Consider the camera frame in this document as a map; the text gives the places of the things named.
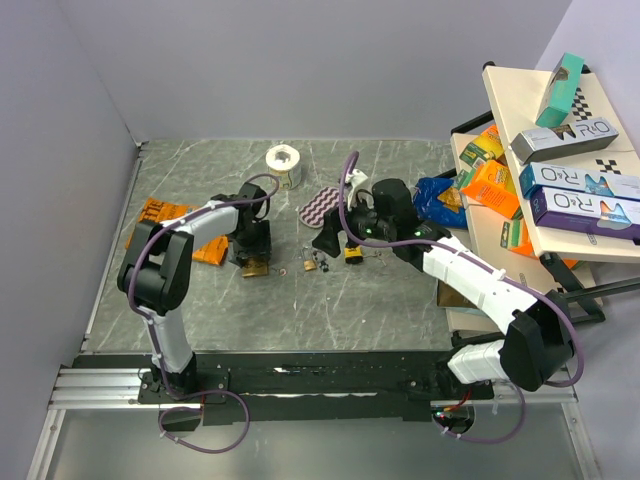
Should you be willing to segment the small brass padlock with keys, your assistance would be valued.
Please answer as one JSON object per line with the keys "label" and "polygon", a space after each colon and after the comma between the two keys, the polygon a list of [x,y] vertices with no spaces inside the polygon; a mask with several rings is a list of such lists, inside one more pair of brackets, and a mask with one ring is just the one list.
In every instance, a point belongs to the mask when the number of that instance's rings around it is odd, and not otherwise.
{"label": "small brass padlock with keys", "polygon": [[318,249],[305,246],[301,249],[301,258],[305,272],[320,270],[323,273],[329,271],[326,254]]}

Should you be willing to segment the large brass padlock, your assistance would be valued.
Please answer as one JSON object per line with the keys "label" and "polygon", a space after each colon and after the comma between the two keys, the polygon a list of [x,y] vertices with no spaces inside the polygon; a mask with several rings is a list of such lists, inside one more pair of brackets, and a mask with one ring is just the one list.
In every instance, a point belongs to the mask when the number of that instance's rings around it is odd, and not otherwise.
{"label": "large brass padlock", "polygon": [[263,277],[269,274],[269,262],[263,258],[249,258],[241,267],[243,278]]}

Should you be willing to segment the yellow padlock black shackle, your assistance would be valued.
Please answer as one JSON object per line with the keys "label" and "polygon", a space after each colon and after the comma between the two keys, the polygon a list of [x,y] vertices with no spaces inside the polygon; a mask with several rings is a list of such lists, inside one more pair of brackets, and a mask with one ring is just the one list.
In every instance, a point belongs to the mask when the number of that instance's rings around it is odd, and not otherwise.
{"label": "yellow padlock black shackle", "polygon": [[344,248],[344,260],[346,264],[357,265],[364,261],[364,255],[360,245],[346,244]]}

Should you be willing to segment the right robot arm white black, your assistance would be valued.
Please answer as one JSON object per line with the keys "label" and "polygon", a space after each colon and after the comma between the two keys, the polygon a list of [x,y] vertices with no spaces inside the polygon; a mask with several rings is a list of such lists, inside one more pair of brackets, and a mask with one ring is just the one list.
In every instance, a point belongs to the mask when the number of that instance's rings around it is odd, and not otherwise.
{"label": "right robot arm white black", "polygon": [[341,232],[356,244],[378,240],[390,245],[398,258],[460,293],[501,332],[499,339],[451,352],[447,367],[436,376],[444,396],[459,398],[471,384],[497,379],[536,391],[574,356],[561,318],[566,311],[562,298],[553,291],[542,295],[513,284],[449,230],[421,219],[402,180],[379,181],[370,201],[354,197],[330,209],[312,245],[336,258],[342,251]]}

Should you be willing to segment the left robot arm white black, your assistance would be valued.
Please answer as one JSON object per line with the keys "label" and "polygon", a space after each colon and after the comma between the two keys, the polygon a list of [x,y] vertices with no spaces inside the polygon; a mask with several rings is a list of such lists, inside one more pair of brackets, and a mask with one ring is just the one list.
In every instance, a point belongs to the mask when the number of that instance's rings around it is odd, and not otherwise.
{"label": "left robot arm white black", "polygon": [[267,219],[272,196],[248,180],[237,193],[213,196],[176,219],[142,220],[134,228],[117,287],[146,325],[152,378],[174,401],[191,399],[198,388],[197,357],[181,311],[193,254],[223,237],[229,242],[231,263],[242,273],[266,273],[272,254]]}

